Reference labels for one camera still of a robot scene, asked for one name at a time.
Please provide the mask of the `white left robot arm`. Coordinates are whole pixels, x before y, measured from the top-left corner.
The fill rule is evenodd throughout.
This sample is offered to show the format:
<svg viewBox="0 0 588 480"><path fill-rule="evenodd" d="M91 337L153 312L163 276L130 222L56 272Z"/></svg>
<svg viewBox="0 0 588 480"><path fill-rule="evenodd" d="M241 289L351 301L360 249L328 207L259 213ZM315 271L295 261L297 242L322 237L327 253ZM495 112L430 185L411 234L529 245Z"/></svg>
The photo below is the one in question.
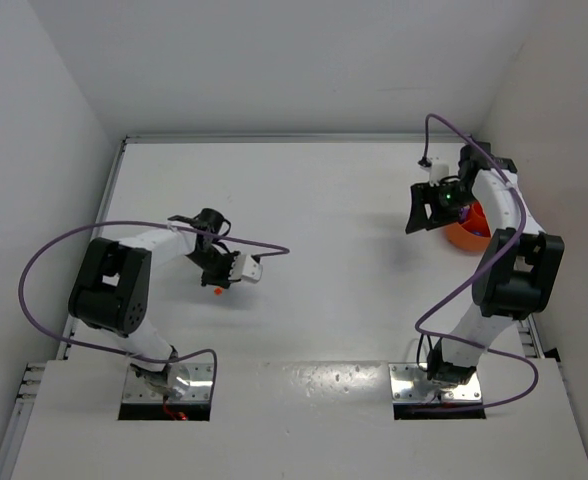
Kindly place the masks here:
<svg viewBox="0 0 588 480"><path fill-rule="evenodd" d="M155 386L169 384L177 367L169 361L178 353L146 315L152 270L185 257L201 270L203 287L227 289L235 282L231 270L240 254L211 237L231 231L231 222L216 210L205 208L193 218L175 215L169 220L198 232L153 229L120 240L92 240L68 299L68 313L133 355L135 375Z"/></svg>

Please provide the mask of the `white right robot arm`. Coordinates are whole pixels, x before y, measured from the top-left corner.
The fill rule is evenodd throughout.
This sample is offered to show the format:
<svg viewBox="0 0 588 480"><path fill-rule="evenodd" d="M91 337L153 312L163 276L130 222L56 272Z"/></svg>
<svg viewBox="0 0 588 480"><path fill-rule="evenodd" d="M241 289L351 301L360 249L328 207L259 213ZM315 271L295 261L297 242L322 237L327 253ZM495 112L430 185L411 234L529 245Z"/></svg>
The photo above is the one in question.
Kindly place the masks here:
<svg viewBox="0 0 588 480"><path fill-rule="evenodd" d="M419 164L429 179L410 188L406 233L454 224L473 204L482 208L490 233L470 280L470 307L451 333L437 335L427 355L428 380L465 384L482 354L512 322L546 308L565 245L531 215L514 162L492 156L490 144L462 147L456 175L428 158Z"/></svg>

